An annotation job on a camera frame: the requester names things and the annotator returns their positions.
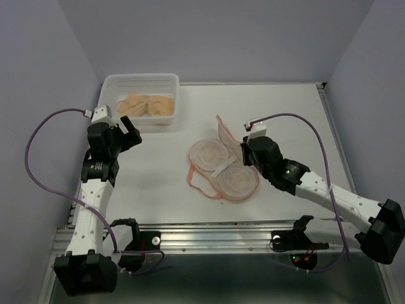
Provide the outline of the floral orange laundry bag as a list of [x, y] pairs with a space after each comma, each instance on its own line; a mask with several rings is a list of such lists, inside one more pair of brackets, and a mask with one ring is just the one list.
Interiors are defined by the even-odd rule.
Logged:
[[[192, 145], [188, 152], [190, 163], [187, 182], [211, 199], [242, 201], [257, 190], [258, 173], [242, 162], [242, 151], [238, 142], [220, 116], [216, 116], [218, 137], [202, 139]], [[192, 183], [195, 173], [205, 178], [216, 191], [210, 195]]]

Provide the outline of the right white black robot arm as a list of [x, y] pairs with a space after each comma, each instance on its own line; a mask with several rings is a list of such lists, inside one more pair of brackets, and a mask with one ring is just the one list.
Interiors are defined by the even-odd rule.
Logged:
[[241, 144], [243, 162], [258, 169], [264, 179], [280, 191], [310, 200], [335, 212], [359, 229], [356, 240], [368, 257], [390, 264], [404, 240], [404, 215], [400, 204], [362, 198], [326, 181], [294, 160], [284, 158], [269, 137], [246, 136]]

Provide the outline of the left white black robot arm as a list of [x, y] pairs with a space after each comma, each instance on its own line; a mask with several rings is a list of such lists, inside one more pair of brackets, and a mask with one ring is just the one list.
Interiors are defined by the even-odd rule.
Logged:
[[116, 288], [116, 263], [103, 251], [106, 209], [120, 168], [118, 155], [142, 142], [128, 117], [121, 122], [126, 132], [107, 122], [87, 129], [89, 148], [80, 173], [77, 223], [65, 254], [54, 261], [54, 272], [68, 296], [112, 293]]

